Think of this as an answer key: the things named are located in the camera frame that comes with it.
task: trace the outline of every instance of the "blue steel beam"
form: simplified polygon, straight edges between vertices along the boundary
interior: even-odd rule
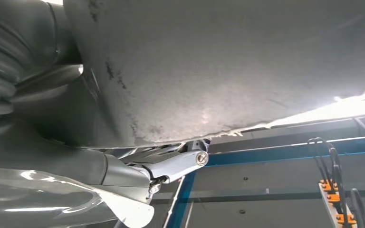
[[[190,197],[194,184],[195,174],[196,171],[185,176],[166,228],[180,228],[187,208],[187,199]]]
[[[365,137],[330,140],[337,149],[339,155],[365,153]],[[328,155],[328,150],[323,144],[318,143],[322,153]],[[299,159],[314,157],[314,154],[308,148],[307,143],[276,146],[261,149],[243,150],[237,152],[217,153],[209,155],[207,167],[220,165],[234,165],[254,162],[280,161],[287,159]]]

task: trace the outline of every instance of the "silver metal arm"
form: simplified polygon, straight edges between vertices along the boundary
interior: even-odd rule
[[[208,163],[210,140],[197,140],[164,148],[145,148],[122,162],[144,173],[151,180],[150,198],[162,184],[174,182]]]

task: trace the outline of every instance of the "bolt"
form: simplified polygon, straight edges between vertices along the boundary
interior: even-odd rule
[[[196,163],[198,165],[205,165],[206,163],[208,163],[208,154],[206,153],[198,154],[196,157]]]
[[[155,194],[157,193],[158,191],[160,191],[160,185],[153,185],[152,187],[150,187],[149,189],[149,193],[150,194]]]

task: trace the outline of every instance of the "orange clamp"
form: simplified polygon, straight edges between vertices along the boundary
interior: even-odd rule
[[[343,225],[345,223],[344,215],[342,215],[342,214],[336,215],[336,219],[337,219],[339,224]],[[355,220],[355,217],[353,215],[348,215],[347,216],[347,221],[350,225],[356,224],[356,220]]]
[[[332,188],[331,188],[331,185],[330,184],[328,184],[328,182],[327,181],[325,181],[325,180],[320,180],[320,183],[322,183],[322,188],[323,188],[323,190],[324,191],[332,191]],[[334,190],[335,191],[338,191],[338,185],[337,185],[337,183],[333,183],[333,185],[334,185]]]
[[[327,199],[330,203],[338,203],[341,201],[341,197],[338,194],[329,194]]]

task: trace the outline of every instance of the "reflective surface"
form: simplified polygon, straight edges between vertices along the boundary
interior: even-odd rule
[[[70,178],[0,169],[0,228],[73,227],[114,219],[141,228],[153,214],[149,205]]]

